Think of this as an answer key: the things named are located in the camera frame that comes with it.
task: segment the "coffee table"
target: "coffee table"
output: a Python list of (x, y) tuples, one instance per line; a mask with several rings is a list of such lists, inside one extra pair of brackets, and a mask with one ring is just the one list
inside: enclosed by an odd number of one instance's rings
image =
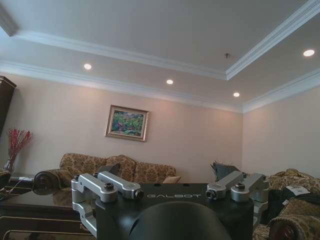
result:
[(45, 190), (0, 202), (0, 240), (95, 240), (72, 209), (70, 190)]

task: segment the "floral sofa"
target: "floral sofa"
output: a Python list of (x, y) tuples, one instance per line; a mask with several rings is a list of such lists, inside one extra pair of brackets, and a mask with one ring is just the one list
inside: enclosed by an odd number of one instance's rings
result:
[[(270, 176), (271, 190), (296, 185), (320, 195), (320, 179), (296, 169), (287, 169)], [(258, 225), (253, 240), (320, 240), (320, 204), (292, 197), (280, 214), (268, 225)]]
[(119, 164), (117, 176), (129, 182), (162, 183), (168, 177), (176, 176), (176, 169), (169, 165), (138, 162), (119, 155), (96, 157), (78, 153), (66, 153), (59, 169), (44, 170), (34, 177), (34, 189), (63, 189), (71, 186), (71, 179), (83, 173), (94, 174), (102, 166)]

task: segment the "picture frame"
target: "picture frame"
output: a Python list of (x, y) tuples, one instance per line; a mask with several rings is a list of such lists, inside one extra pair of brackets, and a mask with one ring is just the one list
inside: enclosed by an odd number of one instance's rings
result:
[(105, 136), (145, 142), (148, 118), (148, 111), (111, 105)]

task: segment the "red branch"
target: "red branch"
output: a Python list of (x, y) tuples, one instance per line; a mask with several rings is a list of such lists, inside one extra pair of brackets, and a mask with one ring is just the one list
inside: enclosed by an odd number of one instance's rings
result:
[(16, 128), (9, 128), (7, 135), (9, 137), (10, 161), (14, 161), (18, 152), (34, 138), (32, 132)]

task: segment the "gold picture frame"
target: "gold picture frame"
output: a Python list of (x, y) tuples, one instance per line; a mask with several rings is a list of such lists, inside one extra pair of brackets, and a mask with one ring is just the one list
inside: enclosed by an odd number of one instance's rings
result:
[(105, 136), (145, 142), (148, 118), (148, 111), (111, 105)]

